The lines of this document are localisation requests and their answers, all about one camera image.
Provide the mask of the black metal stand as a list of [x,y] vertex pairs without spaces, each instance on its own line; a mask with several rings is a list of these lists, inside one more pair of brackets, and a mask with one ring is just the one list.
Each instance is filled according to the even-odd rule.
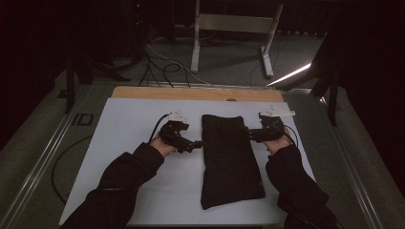
[[75,76],[77,75],[80,80],[82,80],[85,84],[91,84],[93,82],[93,77],[90,73],[87,76],[80,76],[79,69],[80,68],[95,68],[98,71],[106,74],[107,76],[122,82],[129,82],[129,78],[125,78],[120,76],[119,74],[115,73],[113,70],[104,67],[102,64],[98,63],[94,59],[88,57],[84,54],[74,55],[68,53],[66,55],[66,108],[65,113],[68,114],[73,110],[75,104]]
[[312,94],[322,97],[329,92],[328,100],[328,118],[330,123],[335,126],[335,112],[338,93],[338,74],[336,68],[339,60],[338,37],[331,31],[326,35],[321,47],[315,55],[310,71],[317,78],[315,86],[312,88]]

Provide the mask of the white desk frame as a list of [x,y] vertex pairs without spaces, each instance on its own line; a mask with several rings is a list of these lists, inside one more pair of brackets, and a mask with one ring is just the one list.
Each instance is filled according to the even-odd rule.
[[200,31],[237,31],[251,33],[266,33],[267,42],[261,47],[261,56],[266,76],[274,75],[269,50],[280,21],[284,4],[278,3],[272,17],[256,17],[244,15],[212,14],[201,12],[201,0],[196,0],[194,46],[191,58],[191,72],[199,71],[200,62]]

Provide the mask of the person's left hand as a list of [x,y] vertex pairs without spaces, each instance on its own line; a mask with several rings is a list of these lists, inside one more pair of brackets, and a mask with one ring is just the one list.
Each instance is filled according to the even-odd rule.
[[177,148],[165,144],[165,143],[161,140],[160,137],[158,137],[158,138],[156,138],[156,139],[153,139],[153,140],[150,142],[150,145],[151,145],[152,147],[154,147],[155,149],[157,149],[163,157],[167,157],[167,156],[169,156],[170,154],[172,154],[172,153],[174,153],[174,152],[177,151]]

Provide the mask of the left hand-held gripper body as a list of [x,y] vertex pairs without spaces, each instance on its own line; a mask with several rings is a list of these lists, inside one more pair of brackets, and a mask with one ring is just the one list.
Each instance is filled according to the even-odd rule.
[[189,146],[188,143],[191,141],[181,135],[181,131],[186,131],[189,127],[187,118],[180,111],[175,111],[166,119],[167,122],[160,128],[160,138],[165,144],[177,148],[180,152],[180,149]]

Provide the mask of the white table mat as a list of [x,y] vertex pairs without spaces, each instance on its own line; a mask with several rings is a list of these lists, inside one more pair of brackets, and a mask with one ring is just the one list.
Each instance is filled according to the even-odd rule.
[[[159,118],[179,112],[189,124],[182,135],[190,140],[202,138],[202,116],[240,116],[251,129],[261,126],[259,113],[289,110],[285,102],[241,102],[208,100],[163,100],[110,98],[96,126],[83,159],[61,221],[94,190],[106,167],[124,152],[132,153],[149,139]],[[261,226],[281,225],[286,213],[277,206],[278,192],[266,175],[266,147],[253,143],[266,196],[243,200],[204,210],[201,207],[203,186],[203,151],[174,153],[168,156],[158,173],[144,183],[137,196],[131,226]]]

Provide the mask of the aluminium rail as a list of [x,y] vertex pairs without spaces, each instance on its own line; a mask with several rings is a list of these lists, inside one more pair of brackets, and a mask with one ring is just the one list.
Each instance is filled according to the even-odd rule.
[[0,151],[0,229],[12,229],[18,221],[73,116],[52,92]]
[[342,138],[330,123],[324,99],[307,90],[283,92],[295,112],[299,146],[321,188],[330,196],[328,206],[344,229],[383,229],[382,222],[360,179]]

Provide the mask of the black computer tower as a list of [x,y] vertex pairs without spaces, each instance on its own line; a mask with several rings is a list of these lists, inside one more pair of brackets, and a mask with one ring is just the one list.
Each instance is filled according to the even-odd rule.
[[148,30],[145,0],[128,0],[127,10],[130,27],[129,56],[139,58],[144,51]]

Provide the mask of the person's right hand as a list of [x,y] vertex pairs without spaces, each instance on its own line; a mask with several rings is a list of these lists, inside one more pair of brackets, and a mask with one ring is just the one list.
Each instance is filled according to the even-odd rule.
[[272,140],[272,141],[264,141],[266,148],[268,149],[269,153],[274,156],[280,149],[286,148],[291,144],[290,139],[283,135],[279,139]]

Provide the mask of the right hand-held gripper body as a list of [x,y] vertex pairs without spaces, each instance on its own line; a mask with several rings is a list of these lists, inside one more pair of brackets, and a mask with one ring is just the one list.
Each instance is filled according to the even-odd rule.
[[258,141],[272,141],[281,138],[285,132],[283,116],[293,116],[294,111],[270,106],[267,110],[259,112],[262,129]]

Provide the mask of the black t-shirt with blue print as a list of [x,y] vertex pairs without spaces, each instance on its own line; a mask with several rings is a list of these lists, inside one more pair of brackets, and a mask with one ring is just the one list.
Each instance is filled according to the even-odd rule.
[[201,205],[204,210],[266,196],[241,116],[204,114],[202,143],[205,169]]

